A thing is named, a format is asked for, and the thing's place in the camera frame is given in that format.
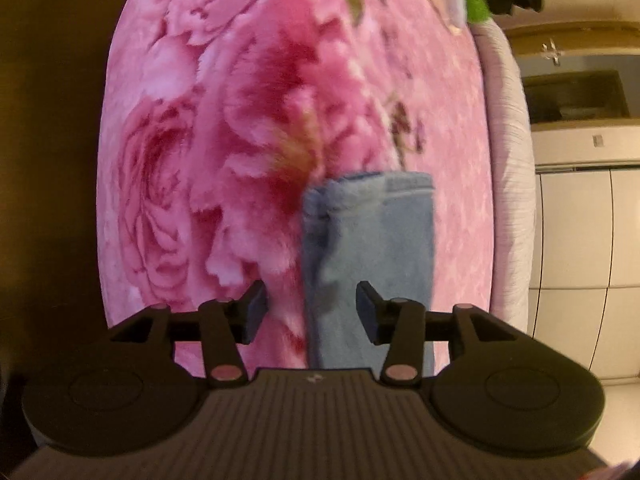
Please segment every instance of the white fabric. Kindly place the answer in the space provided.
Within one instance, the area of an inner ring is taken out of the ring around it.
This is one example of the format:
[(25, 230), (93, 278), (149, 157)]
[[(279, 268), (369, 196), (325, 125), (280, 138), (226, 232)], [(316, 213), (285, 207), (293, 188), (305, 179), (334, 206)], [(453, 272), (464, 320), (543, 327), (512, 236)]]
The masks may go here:
[(494, 276), (489, 311), (527, 331), (536, 177), (520, 69), (494, 20), (470, 26), (484, 75), (494, 185)]

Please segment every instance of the light blue towel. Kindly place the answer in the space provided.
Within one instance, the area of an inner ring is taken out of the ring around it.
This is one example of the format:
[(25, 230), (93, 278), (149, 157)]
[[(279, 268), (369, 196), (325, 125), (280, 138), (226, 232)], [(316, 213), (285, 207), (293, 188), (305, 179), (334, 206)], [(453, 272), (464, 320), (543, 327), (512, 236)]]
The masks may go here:
[[(382, 370), (388, 345), (373, 346), (355, 296), (366, 280), (378, 293), (420, 301), (433, 283), (433, 185), (423, 173), (357, 174), (309, 189), (303, 202), (303, 277), (309, 365)], [(433, 375), (433, 344), (423, 375)]]

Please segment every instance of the floor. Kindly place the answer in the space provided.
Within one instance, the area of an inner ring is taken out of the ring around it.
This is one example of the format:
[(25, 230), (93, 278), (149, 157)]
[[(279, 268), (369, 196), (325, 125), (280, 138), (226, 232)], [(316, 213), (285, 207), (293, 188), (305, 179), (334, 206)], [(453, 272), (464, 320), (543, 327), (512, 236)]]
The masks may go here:
[(591, 449), (605, 462), (640, 460), (640, 384), (606, 386), (603, 419)]

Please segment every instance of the pink floral rug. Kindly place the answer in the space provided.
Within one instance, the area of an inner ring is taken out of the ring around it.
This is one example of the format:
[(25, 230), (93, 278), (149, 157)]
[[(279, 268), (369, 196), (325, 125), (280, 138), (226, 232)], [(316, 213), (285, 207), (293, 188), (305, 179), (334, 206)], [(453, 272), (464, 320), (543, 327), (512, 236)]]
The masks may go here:
[[(436, 185), (432, 308), (487, 309), (490, 156), (468, 30), (453, 35), (430, 0), (128, 0), (98, 153), (108, 323), (236, 298), (260, 277), (270, 313), (242, 357), (305, 367), (302, 193), (402, 169)], [(176, 359), (204, 373), (197, 344)]]

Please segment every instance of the brown wall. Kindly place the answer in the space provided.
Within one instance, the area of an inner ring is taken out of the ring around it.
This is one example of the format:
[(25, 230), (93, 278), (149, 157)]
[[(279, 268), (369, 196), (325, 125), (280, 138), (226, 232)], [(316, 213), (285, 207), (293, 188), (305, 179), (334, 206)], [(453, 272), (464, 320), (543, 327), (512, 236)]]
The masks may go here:
[(30, 372), (104, 330), (95, 167), (125, 0), (0, 0), (0, 364)]

